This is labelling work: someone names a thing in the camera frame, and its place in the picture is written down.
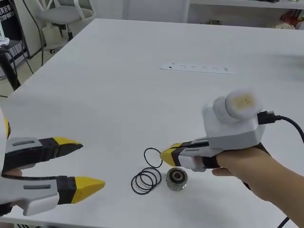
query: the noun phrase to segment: white shelf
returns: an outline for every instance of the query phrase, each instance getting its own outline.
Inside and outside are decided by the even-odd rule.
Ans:
[[[190,0],[190,4],[304,10],[304,0],[297,2],[280,0],[276,3],[256,0]]]

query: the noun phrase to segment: table surface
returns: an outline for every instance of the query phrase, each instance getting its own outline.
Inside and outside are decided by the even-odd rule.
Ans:
[[[99,228],[277,227],[284,214],[235,178],[187,171],[187,188],[163,181],[145,196],[130,180],[143,151],[205,135],[201,108],[237,88],[258,92],[265,110],[304,126],[304,31],[96,19],[1,103],[12,136],[65,136],[84,148],[24,171],[89,176],[105,188],[76,205],[32,217],[17,207],[1,221]],[[160,70],[167,62],[232,67],[237,75]],[[263,143],[304,174],[304,151],[288,123],[266,128]],[[156,154],[149,158],[159,162]],[[165,175],[169,170],[159,170]],[[286,228],[296,227],[292,222]]]

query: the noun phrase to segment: hand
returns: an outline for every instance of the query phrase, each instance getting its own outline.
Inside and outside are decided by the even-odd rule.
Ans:
[[[20,177],[20,176],[22,176],[22,171],[21,170],[11,170],[11,171],[6,172],[5,174]]]
[[[215,176],[235,176],[247,183],[254,194],[266,201],[269,201],[272,179],[280,178],[278,170],[284,168],[257,148],[222,152],[217,155],[217,161],[222,168],[212,171]]]

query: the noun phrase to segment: metal bearing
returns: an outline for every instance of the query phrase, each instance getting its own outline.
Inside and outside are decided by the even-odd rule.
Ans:
[[[186,187],[188,175],[181,168],[172,168],[167,172],[166,181],[171,190],[181,191]]]

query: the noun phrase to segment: power strip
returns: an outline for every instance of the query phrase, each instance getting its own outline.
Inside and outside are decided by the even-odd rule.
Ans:
[[[186,64],[186,63],[167,63],[161,67],[162,70],[178,70],[178,71],[191,71],[202,73],[215,73],[225,75],[236,75],[235,71],[227,67],[207,66],[201,64]]]

